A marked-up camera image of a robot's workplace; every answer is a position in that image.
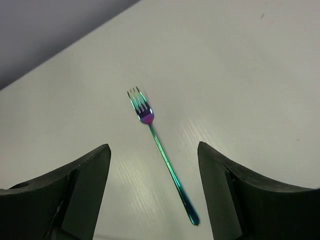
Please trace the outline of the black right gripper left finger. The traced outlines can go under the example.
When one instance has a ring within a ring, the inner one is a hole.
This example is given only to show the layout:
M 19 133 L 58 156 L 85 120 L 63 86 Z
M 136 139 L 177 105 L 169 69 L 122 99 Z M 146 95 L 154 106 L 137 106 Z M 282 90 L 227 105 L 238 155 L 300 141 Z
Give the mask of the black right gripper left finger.
M 39 177 L 0 191 L 2 240 L 91 240 L 107 183 L 103 144 Z

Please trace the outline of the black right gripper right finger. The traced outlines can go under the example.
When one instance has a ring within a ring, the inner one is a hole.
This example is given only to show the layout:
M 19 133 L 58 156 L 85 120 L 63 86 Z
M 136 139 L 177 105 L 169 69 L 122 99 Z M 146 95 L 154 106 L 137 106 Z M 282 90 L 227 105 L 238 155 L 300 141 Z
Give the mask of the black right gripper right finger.
M 205 142 L 197 157 L 214 239 L 319 239 L 319 189 L 261 175 Z

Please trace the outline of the iridescent rainbow metal fork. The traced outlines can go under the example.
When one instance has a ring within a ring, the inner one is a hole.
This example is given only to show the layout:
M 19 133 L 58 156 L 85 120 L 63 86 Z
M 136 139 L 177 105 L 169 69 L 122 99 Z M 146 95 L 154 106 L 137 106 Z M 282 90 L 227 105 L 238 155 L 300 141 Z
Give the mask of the iridescent rainbow metal fork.
M 176 187 L 176 190 L 179 194 L 179 197 L 181 199 L 181 202 L 184 206 L 184 209 L 188 215 L 190 222 L 194 226 L 198 226 L 200 224 L 200 217 L 199 217 L 196 209 L 194 208 L 192 202 L 190 201 L 188 194 L 184 190 L 183 185 L 182 185 L 181 181 L 179 180 L 177 174 L 175 173 L 175 170 L 171 165 L 171 162 L 167 156 L 167 153 L 166 153 L 164 147 L 162 146 L 161 140 L 158 137 L 157 131 L 154 127 L 155 113 L 152 110 L 151 106 L 149 105 L 147 98 L 144 96 L 144 94 L 140 91 L 140 89 L 137 86 L 128 90 L 127 95 L 128 95 L 128 98 L 132 104 L 134 111 L 137 114 L 139 121 L 142 124 L 147 125 L 149 127 L 149 130 L 152 134 L 152 137 L 153 137 L 153 139 L 157 145 L 157 148 L 158 148 L 158 150 L 159 150 L 159 152 L 160 152 L 160 154 L 161 154 L 161 156 L 167 166 L 167 169 L 171 175 L 171 178 L 174 182 L 174 185 Z

